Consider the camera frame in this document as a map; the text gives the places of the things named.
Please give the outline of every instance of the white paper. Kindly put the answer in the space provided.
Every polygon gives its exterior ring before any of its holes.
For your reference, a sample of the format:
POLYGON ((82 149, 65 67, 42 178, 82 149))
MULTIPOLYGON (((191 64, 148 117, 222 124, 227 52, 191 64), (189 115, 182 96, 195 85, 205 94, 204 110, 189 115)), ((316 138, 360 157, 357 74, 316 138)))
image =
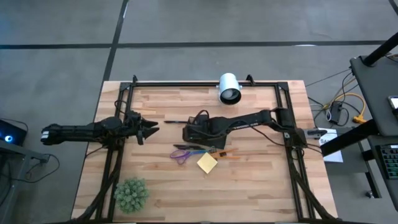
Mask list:
MULTIPOLYGON (((327 129, 327 128, 319 128, 319 129, 326 130, 328 132, 319 139, 320 146, 337 137, 337 132, 335 129, 327 129)), ((343 156, 341 155, 341 151, 337 151, 334 152, 333 154, 330 154, 329 156, 325 156, 323 160, 325 162, 343 162, 343 156)))

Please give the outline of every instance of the blue light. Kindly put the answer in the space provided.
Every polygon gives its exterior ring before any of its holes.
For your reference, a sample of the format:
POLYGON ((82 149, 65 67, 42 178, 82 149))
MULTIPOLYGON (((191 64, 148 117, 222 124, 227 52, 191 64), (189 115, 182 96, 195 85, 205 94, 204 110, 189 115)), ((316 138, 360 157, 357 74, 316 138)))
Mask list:
POLYGON ((4 138, 4 140, 6 140, 6 142, 12 142, 13 137, 12 136, 6 136, 4 138))

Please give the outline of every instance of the wooden table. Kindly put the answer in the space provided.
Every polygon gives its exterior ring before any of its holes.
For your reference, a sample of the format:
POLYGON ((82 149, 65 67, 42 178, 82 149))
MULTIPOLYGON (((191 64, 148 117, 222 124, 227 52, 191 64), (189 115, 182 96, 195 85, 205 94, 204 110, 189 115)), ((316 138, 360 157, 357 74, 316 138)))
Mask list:
MULTIPOLYGON (((297 126, 314 127, 304 82, 288 82, 297 126)), ((119 84, 104 83, 96 121, 113 116, 119 84)), ((211 117, 233 117, 276 107, 273 88, 244 87, 241 92, 238 104, 225 106, 218 101, 216 88, 134 88, 132 109, 146 119, 158 121, 160 131, 144 141, 143 146, 137 144, 135 137, 126 141, 120 181, 145 178, 150 197, 145 208, 132 215, 124 215, 115 208, 114 222, 297 220, 284 147, 276 146, 251 129, 233 131, 227 137, 226 148, 238 148, 233 155, 240 156, 240 160, 219 160, 209 174, 197 165, 201 155, 192 156, 182 166, 169 158, 175 150, 172 144, 184 143, 183 124, 164 124, 165 119, 185 121, 200 110, 208 110, 211 117)), ((283 142, 281 133, 267 126, 258 129, 274 141, 283 142)), ((88 152, 98 147, 99 144, 90 144, 88 152)), ((86 159, 72 217, 81 215, 100 190, 105 158, 103 149, 86 159)), ((328 212, 337 217, 322 156, 305 149, 304 158, 311 190, 328 212)), ((307 212, 302 192, 301 200, 307 212)), ((109 196, 104 211, 108 211, 108 202, 109 196)))

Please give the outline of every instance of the yellow sticky note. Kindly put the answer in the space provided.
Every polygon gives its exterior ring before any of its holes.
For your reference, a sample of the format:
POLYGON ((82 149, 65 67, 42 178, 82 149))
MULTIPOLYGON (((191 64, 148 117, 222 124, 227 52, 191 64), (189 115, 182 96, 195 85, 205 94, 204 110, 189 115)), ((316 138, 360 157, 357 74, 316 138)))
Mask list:
POLYGON ((197 164, 200 166, 203 171, 205 171, 207 174, 210 173, 210 171, 214 168, 214 166, 217 165, 217 160, 213 158, 209 153, 205 153, 197 162, 197 164))

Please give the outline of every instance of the gray floor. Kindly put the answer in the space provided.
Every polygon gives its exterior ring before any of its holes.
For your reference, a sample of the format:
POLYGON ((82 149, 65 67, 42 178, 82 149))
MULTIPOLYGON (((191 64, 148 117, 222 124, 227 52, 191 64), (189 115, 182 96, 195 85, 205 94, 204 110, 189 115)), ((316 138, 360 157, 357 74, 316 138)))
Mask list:
MULTIPOLYGON (((0 45, 111 43, 121 3, 0 1, 0 45)), ((120 42, 385 40, 397 30, 398 16, 388 0, 132 0, 120 42)), ((376 47, 119 49, 110 80, 130 80, 132 75, 140 80, 209 80, 233 72, 239 78, 251 74, 258 80, 310 83, 347 69, 351 57, 376 47)), ((86 144, 45 147, 40 131, 51 123, 92 121, 108 55, 108 49, 0 50, 0 117, 25 121, 30 127, 25 147, 61 160, 56 174, 25 184, 15 223, 69 219, 86 144)), ((308 95, 327 102, 343 78, 310 86, 308 95)), ((356 98, 347 97, 347 102, 361 107, 356 98)), ((370 118, 368 111, 365 118, 370 118)), ((323 118, 317 123, 329 127, 323 118)), ((36 175, 54 166, 52 161, 36 175)), ((369 186, 362 174, 329 176, 340 218, 374 223, 398 219, 373 167, 381 199, 363 196, 369 186)))

